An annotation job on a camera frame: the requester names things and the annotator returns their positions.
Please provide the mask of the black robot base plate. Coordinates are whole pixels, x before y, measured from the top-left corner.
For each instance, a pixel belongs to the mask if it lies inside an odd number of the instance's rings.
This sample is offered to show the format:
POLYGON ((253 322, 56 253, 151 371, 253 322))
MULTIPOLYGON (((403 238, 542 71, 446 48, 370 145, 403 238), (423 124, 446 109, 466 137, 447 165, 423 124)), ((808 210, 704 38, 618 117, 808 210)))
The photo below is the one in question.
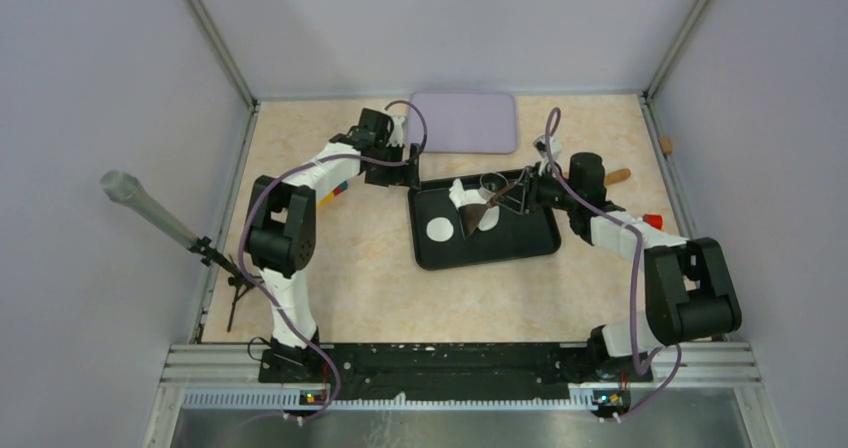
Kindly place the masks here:
POLYGON ((261 383, 341 382, 339 400, 563 400, 581 383, 652 380, 629 357, 582 343, 338 343, 286 357, 262 353, 261 383))

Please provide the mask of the clear glass cup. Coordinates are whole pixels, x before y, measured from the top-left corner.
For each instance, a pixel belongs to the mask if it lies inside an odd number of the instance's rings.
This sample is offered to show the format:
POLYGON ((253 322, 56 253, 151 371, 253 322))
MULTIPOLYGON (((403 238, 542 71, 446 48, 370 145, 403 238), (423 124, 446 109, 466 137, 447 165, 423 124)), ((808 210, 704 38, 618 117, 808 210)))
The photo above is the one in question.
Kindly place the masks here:
POLYGON ((508 183, 509 180, 502 173, 490 172, 482 174, 479 178, 479 194, 483 197, 491 197, 505 188, 508 183))

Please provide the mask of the wooden dough roller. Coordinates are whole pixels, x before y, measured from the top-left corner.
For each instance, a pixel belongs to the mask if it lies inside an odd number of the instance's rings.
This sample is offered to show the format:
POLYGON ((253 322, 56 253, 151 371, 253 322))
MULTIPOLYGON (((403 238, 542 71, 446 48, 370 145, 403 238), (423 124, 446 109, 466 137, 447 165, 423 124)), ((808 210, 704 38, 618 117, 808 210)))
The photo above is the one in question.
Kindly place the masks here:
POLYGON ((611 186, 624 181, 627 181, 632 176, 632 172, 628 168, 620 168, 607 173, 604 177, 604 185, 611 186))

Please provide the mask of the black baking tray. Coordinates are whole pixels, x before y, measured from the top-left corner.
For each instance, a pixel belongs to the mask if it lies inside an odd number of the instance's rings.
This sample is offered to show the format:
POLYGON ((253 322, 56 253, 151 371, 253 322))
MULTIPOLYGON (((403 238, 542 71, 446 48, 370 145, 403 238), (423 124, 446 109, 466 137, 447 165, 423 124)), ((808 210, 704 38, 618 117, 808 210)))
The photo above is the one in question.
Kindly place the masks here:
POLYGON ((545 209, 527 215, 500 211, 497 226, 463 237, 458 211, 449 199, 453 180, 423 181, 419 189, 407 194, 412 246, 417 264, 425 270, 443 270, 551 255, 559 250, 562 239, 553 211, 545 209), (435 217, 450 219, 455 228, 445 243, 430 241, 425 228, 435 217))

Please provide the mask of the round cut dough wrapper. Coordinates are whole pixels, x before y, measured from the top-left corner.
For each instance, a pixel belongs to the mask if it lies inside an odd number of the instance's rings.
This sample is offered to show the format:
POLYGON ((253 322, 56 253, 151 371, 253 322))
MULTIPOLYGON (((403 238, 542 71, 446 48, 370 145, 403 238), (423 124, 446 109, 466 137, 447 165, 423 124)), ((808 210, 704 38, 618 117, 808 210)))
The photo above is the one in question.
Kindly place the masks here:
POLYGON ((450 219, 435 217, 427 223, 425 234, 430 241, 445 243, 453 237, 455 228, 450 219))

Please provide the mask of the metal scraper wooden handle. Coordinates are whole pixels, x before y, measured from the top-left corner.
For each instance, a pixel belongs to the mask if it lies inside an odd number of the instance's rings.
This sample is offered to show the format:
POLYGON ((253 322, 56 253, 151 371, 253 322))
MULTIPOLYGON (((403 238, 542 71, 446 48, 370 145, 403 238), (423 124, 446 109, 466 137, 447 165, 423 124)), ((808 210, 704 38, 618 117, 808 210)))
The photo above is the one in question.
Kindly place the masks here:
POLYGON ((506 184, 501 190, 495 192, 488 200, 483 203, 471 203, 460 206, 458 214, 460 225, 462 228, 463 237, 470 238, 478 229, 479 224, 485 214, 498 203, 498 200, 508 193, 510 190, 518 186, 518 182, 514 181, 506 184))

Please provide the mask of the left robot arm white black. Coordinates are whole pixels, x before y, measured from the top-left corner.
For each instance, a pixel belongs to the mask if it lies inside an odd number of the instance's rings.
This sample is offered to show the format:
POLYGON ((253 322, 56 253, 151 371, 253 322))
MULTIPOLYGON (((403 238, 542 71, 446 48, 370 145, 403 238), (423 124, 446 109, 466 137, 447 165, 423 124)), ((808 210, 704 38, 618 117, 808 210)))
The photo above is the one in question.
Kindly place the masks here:
POLYGON ((317 247, 317 205, 357 177, 383 187, 419 187, 428 135, 409 141, 405 124, 403 116, 365 108, 356 124, 331 137, 316 156, 254 182, 237 262, 258 269, 259 288, 272 310, 269 351, 297 381, 314 378, 321 365, 306 274, 317 247))

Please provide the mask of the lilac rectangular tray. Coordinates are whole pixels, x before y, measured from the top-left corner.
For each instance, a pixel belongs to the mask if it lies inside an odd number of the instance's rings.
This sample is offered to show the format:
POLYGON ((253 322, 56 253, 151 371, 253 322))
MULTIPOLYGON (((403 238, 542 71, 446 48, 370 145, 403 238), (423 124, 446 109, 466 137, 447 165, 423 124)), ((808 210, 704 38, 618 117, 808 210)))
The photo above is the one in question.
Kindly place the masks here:
POLYGON ((504 92, 419 91, 407 139, 426 139, 426 153, 510 154, 519 144, 515 97, 504 92))

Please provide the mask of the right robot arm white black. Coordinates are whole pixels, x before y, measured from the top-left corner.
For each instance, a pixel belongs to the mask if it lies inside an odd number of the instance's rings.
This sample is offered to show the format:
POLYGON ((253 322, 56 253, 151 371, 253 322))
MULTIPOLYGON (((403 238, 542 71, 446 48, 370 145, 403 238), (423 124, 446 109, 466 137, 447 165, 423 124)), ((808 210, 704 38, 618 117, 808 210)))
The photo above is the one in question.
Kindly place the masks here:
POLYGON ((612 380, 627 363, 643 375, 663 348, 734 332, 742 311, 721 245, 709 237, 671 235, 634 217, 607 197, 599 155, 573 155, 561 171, 547 161, 528 166, 516 180, 498 184, 494 202, 518 214, 564 211, 572 231, 596 248, 632 263, 628 317, 594 328, 586 365, 612 380))

